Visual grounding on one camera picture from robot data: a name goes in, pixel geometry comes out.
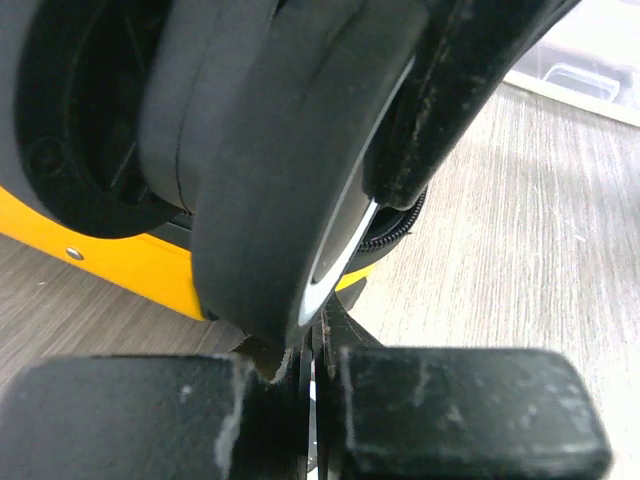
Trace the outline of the yellow cartoon hard-shell suitcase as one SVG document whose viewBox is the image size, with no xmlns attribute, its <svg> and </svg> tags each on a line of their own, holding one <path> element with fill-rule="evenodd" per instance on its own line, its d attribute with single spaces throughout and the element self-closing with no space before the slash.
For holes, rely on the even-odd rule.
<svg viewBox="0 0 640 480">
<path fill-rule="evenodd" d="M 5 1 L 1 231 L 300 341 L 570 1 Z"/>
</svg>

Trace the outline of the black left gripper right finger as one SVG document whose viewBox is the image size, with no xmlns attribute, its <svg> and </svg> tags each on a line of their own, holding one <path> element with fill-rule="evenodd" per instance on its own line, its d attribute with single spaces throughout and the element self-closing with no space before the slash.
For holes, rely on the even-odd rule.
<svg viewBox="0 0 640 480">
<path fill-rule="evenodd" d="M 592 397 L 556 352 L 387 347 L 332 298 L 314 354 L 322 479 L 601 479 L 612 465 Z"/>
</svg>

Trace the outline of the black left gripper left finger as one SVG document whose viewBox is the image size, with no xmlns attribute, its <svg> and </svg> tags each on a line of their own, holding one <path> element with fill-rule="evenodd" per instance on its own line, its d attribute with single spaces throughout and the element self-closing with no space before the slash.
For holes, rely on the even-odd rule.
<svg viewBox="0 0 640 480">
<path fill-rule="evenodd" d="M 5 479 L 302 479 L 310 352 L 52 357 L 1 399 Z"/>
</svg>

